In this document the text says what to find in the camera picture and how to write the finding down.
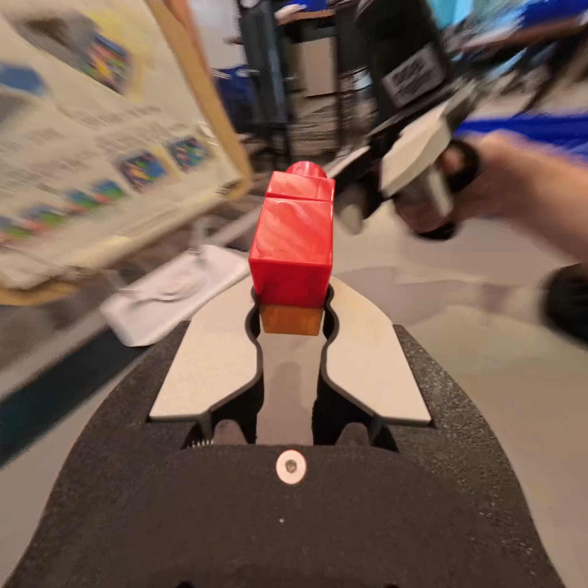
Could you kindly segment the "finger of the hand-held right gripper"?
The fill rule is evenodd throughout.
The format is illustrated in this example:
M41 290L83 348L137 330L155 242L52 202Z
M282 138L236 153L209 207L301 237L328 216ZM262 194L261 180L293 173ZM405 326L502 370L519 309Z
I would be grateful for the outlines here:
M337 220L352 235L386 202L393 202L418 236L453 236L453 197L437 161L450 144L444 115L435 111L404 128L383 157L371 147L371 168L360 178L338 177Z
M342 176L360 178L371 168L372 155L370 146L360 146L352 151L346 150L337 154L324 168L329 179Z

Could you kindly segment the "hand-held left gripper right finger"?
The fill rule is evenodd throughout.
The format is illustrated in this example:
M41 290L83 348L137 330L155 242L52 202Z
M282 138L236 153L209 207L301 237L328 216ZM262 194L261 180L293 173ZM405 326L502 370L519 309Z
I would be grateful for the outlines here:
M317 441L337 441L349 423L364 425L371 442L392 442L390 425L431 426L432 416L386 313L334 277L324 311Z

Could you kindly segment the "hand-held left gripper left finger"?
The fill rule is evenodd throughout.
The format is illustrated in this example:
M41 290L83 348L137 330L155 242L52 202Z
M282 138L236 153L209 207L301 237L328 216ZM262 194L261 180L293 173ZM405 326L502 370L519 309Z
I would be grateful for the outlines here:
M264 401L258 304L251 277L223 291L190 320L151 407L154 422L195 422L211 439L222 420L256 438Z

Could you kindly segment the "red two-stud toy block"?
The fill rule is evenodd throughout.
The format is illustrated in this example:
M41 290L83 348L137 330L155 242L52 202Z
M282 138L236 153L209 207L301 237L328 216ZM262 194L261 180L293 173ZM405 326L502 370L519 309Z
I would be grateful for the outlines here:
M266 188L266 198L297 201L334 202L335 180L311 161L298 161L284 172L274 171Z

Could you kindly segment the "yellow one-stud toy block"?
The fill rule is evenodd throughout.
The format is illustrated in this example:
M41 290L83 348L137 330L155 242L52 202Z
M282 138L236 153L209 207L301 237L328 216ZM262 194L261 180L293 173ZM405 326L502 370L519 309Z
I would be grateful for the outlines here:
M324 310L287 305L259 305L259 315L266 334L318 336Z

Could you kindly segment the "red one-stud toy block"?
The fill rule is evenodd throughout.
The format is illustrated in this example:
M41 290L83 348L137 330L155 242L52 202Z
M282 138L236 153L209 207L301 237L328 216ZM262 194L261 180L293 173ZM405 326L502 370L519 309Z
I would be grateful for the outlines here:
M249 253L259 304L321 308L333 244L333 204L266 198Z

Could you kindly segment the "person's right forearm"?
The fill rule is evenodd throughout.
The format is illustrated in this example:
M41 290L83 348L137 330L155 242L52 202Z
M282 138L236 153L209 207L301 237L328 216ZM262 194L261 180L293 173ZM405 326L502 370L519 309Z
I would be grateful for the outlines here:
M530 152L526 229L587 264L587 163L539 143Z

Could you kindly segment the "grey desk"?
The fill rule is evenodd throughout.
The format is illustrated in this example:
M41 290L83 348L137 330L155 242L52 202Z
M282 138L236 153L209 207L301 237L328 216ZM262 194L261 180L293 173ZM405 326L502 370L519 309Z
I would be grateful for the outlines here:
M334 274L378 305L475 403L505 450L566 587L587 587L587 349L543 326L540 283L569 261L498 220L423 242L384 207L352 236L336 223ZM149 351L1 467L1 584L39 525L85 425Z

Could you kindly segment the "black desk panel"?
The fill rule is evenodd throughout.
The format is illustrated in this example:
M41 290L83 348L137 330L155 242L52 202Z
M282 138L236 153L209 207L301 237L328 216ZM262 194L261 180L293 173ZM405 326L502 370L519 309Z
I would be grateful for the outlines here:
M107 330L1 401L1 467L120 375L149 346L124 346Z

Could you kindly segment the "person's right hand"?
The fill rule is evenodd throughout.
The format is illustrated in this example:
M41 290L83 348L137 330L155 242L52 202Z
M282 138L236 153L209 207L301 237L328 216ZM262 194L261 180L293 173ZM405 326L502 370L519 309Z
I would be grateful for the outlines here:
M467 187L453 195L451 220L497 217L513 221L525 203L526 156L530 142L522 135L496 130L460 136L479 158L479 170Z

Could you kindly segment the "black floor stand with panel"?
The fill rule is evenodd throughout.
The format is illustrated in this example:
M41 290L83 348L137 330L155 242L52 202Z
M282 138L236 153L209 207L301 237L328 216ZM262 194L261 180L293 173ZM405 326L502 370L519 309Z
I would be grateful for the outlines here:
M252 82L253 124L274 161L292 163L291 109L282 68L282 55L271 1L237 1L240 41Z

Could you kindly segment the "blue striped cloth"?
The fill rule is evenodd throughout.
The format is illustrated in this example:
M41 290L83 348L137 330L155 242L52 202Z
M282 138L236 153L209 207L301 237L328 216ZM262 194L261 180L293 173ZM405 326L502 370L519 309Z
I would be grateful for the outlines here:
M244 64L212 70L219 97L237 134L254 132L254 87Z

